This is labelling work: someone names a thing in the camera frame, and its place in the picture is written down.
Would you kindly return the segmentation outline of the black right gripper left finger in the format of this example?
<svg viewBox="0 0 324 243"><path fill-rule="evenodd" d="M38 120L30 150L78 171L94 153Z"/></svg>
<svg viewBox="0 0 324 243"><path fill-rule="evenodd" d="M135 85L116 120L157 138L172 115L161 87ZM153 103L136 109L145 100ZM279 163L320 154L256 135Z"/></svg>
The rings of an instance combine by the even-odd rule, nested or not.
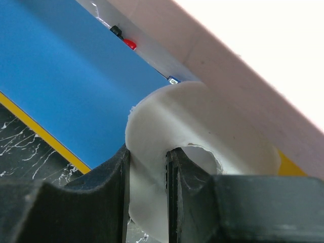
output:
<svg viewBox="0 0 324 243"><path fill-rule="evenodd" d="M130 152L56 186L1 179L1 242L125 242Z"/></svg>

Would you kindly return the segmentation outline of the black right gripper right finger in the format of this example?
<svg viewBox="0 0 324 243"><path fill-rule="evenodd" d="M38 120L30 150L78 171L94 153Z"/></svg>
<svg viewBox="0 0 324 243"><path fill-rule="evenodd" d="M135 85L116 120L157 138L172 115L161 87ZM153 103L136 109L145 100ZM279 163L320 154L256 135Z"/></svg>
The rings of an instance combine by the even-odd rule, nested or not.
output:
<svg viewBox="0 0 324 243"><path fill-rule="evenodd" d="M323 181L211 175L167 153L169 242L323 242Z"/></svg>

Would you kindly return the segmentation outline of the patterned white paper roll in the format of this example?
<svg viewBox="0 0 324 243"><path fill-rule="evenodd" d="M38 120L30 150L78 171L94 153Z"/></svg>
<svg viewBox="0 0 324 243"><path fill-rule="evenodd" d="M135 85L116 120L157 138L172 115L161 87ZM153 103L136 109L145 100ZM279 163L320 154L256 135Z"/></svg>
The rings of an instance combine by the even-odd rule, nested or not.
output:
<svg viewBox="0 0 324 243"><path fill-rule="evenodd" d="M205 171L276 175L278 150L237 110L202 82L162 87L131 111L125 131L130 151L131 219L168 242L167 153L184 148Z"/></svg>

